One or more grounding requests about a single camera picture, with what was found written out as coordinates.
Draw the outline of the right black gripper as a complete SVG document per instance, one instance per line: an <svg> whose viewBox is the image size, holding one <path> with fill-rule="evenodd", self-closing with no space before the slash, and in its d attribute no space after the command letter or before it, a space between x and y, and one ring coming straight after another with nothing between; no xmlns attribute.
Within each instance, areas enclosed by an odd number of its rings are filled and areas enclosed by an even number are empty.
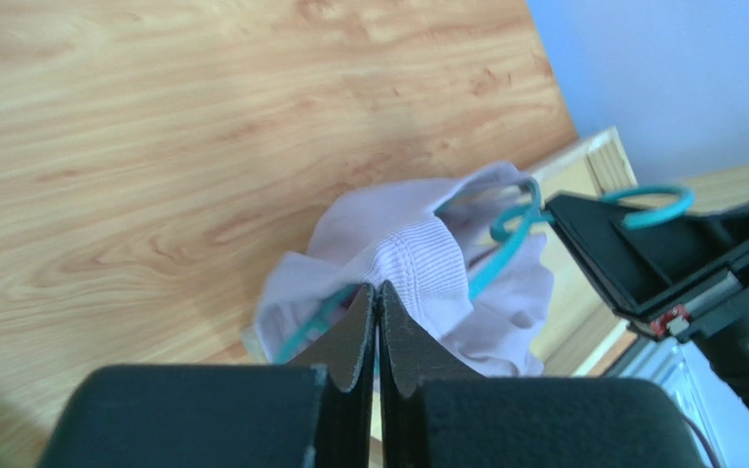
<svg viewBox="0 0 749 468"><path fill-rule="evenodd" d="M654 340L749 332L749 204L630 229L637 208L560 194L554 229L631 331Z"/></svg>

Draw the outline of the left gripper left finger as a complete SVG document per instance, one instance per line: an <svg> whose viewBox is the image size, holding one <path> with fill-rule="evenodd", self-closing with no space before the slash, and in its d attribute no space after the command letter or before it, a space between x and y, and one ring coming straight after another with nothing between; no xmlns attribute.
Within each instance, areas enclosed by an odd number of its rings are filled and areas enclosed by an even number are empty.
<svg viewBox="0 0 749 468"><path fill-rule="evenodd" d="M365 467L375 289L284 365L115 365L76 388L43 467Z"/></svg>

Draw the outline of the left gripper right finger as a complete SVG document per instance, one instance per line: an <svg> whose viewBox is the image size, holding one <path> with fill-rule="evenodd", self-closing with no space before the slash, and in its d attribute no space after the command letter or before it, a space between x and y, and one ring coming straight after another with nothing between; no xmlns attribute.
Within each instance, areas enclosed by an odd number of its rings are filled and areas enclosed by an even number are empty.
<svg viewBox="0 0 749 468"><path fill-rule="evenodd" d="M377 300L382 443L389 467L702 467L706 440L655 384L485 377Z"/></svg>

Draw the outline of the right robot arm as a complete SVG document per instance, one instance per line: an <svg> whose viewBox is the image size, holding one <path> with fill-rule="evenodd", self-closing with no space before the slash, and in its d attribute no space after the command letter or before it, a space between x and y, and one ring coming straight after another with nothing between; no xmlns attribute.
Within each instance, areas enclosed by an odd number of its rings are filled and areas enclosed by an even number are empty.
<svg viewBox="0 0 749 468"><path fill-rule="evenodd" d="M627 200L561 193L545 210L615 316L648 339L693 343L749 409L749 203L693 214Z"/></svg>

